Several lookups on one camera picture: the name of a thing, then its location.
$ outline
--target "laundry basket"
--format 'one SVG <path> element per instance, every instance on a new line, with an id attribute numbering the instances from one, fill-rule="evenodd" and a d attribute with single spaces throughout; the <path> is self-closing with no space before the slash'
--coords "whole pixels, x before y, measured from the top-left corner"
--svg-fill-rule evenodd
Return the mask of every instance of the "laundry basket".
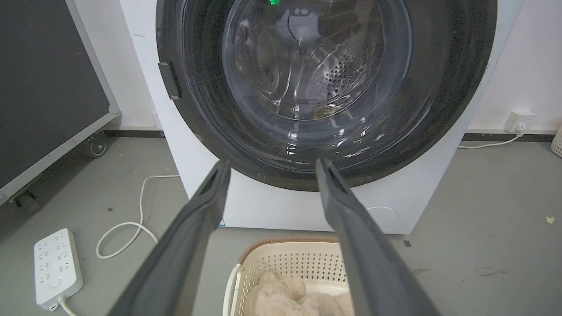
<path id="1" fill-rule="evenodd" d="M 342 253 L 335 237 L 262 240 L 246 249 L 232 270 L 226 284 L 223 316 L 244 316 L 246 296 L 264 271 L 271 271 L 279 278 L 301 278 L 307 292 L 338 295 L 349 290 Z"/>
<path id="2" fill-rule="evenodd" d="M 556 133 L 556 136 L 552 140 L 552 145 L 550 145 L 552 152 L 562 157 L 562 127 Z"/>

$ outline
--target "washing machine door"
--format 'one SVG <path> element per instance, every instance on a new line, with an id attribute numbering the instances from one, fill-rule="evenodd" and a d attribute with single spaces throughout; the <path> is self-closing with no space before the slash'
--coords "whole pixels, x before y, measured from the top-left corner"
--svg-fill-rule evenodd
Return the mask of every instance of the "washing machine door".
<path id="1" fill-rule="evenodd" d="M 159 0 L 170 97 L 239 172 L 317 191 L 315 160 L 351 186 L 433 146 L 486 69 L 495 0 Z"/>

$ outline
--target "power cord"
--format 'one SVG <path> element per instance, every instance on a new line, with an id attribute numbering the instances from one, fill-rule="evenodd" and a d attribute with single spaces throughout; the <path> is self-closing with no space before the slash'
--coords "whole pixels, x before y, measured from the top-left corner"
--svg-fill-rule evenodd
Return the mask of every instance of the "power cord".
<path id="1" fill-rule="evenodd" d="M 129 247 L 129 245 L 130 245 L 131 243 L 133 243 L 133 241 L 136 239 L 136 237 L 137 237 L 137 236 L 139 235 L 139 233 L 141 232 L 141 229 L 144 230 L 145 232 L 147 232 L 147 233 L 150 235 L 150 237 L 152 237 L 152 239 L 153 239 L 155 242 L 158 242 L 158 238 L 156 238 L 156 236 L 154 236 L 154 234 L 153 234 L 151 231 L 149 231 L 148 228 L 146 228 L 145 226 L 143 226 L 143 223 L 142 223 L 142 222 L 143 222 L 142 197 L 143 197 L 143 194 L 144 194 L 144 186 L 146 185 L 146 181 L 148 181 L 149 179 L 152 179 L 152 178 L 176 178 L 176 177 L 179 177 L 179 174 L 173 174 L 173 175 L 152 175 L 152 176 L 146 178 L 146 179 L 143 181 L 142 186 L 141 186 L 141 189 L 140 189 L 141 192 L 140 192 L 140 198 L 139 198 L 139 210 L 141 211 L 141 212 L 140 212 L 140 213 L 141 213 L 141 215 L 140 215 L 140 217 L 141 217 L 141 218 L 140 218 L 140 221 L 139 221 L 138 223 L 136 223 L 136 222 L 125 222 L 125 223 L 121 223 L 121 224 L 115 225 L 115 226 L 113 226 L 112 228 L 110 228 L 110 230 L 108 230 L 105 234 L 103 234 L 102 238 L 99 239 L 98 244 L 97 244 L 97 246 L 96 246 L 96 255 L 98 256 L 98 258 L 100 258 L 100 259 L 109 259 L 109 258 L 113 258 L 113 257 L 115 257 L 116 255 L 118 255 L 118 254 L 120 254 L 121 252 L 123 252 L 123 250 L 127 249 L 127 247 Z M 137 226 L 137 227 L 138 227 L 138 228 L 137 228 L 137 232 L 135 233 L 135 235 L 133 236 L 133 238 L 131 238 L 131 240 L 129 240 L 129 242 L 126 243 L 125 246 L 123 246 L 121 249 L 117 250 L 115 253 L 113 253 L 113 254 L 111 254 L 111 255 L 104 256 L 104 255 L 102 255 L 101 253 L 99 253 L 99 246 L 101 245 L 101 243 L 103 242 L 103 240 L 107 237 L 107 235 L 109 235 L 109 234 L 110 234 L 113 230 L 115 230 L 117 227 L 121 227 L 121 226 L 125 226 L 125 225 L 134 225 L 134 226 Z"/>
<path id="2" fill-rule="evenodd" d="M 521 138 L 521 136 L 523 136 L 523 133 L 525 132 L 525 124 L 523 124 L 523 123 L 518 124 L 517 128 L 515 128 L 515 131 L 517 132 L 517 136 L 515 136 L 514 138 L 512 138 L 508 141 L 505 141 L 505 142 L 486 144 L 486 145 L 480 145 L 480 146 L 475 146 L 475 147 L 459 146 L 458 148 L 460 148 L 460 149 L 479 149 L 479 148 L 484 148 L 484 147 L 492 147 L 492 146 L 509 144 L 509 143 L 514 142 L 517 139 Z"/>
<path id="3" fill-rule="evenodd" d="M 74 314 L 74 312 L 70 309 L 70 307 L 68 307 L 68 305 L 66 305 L 66 297 L 64 296 L 59 296 L 58 297 L 58 303 L 61 304 L 62 309 L 65 310 L 66 314 L 68 314 L 69 316 L 77 316 L 76 314 Z"/>

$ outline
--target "power outlet socket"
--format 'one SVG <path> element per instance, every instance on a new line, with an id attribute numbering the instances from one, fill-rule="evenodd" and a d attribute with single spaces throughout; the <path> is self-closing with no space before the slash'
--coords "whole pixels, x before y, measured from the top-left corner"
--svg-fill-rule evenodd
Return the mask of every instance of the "power outlet socket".
<path id="1" fill-rule="evenodd" d="M 523 124 L 525 129 L 529 129 L 536 117 L 537 115 L 531 111 L 513 110 L 505 121 L 504 130 L 514 133 L 519 124 Z"/>
<path id="2" fill-rule="evenodd" d="M 38 241 L 33 247 L 35 300 L 43 309 L 58 308 L 58 297 L 78 292 L 84 281 L 72 233 L 63 228 Z"/>

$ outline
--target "plush fabric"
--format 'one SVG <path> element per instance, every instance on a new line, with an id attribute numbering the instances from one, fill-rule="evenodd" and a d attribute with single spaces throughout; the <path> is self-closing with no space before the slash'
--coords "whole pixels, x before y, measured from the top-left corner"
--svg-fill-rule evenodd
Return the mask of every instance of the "plush fabric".
<path id="1" fill-rule="evenodd" d="M 353 316 L 353 304 L 349 293 L 307 294 L 302 279 L 265 272 L 246 296 L 244 316 Z"/>

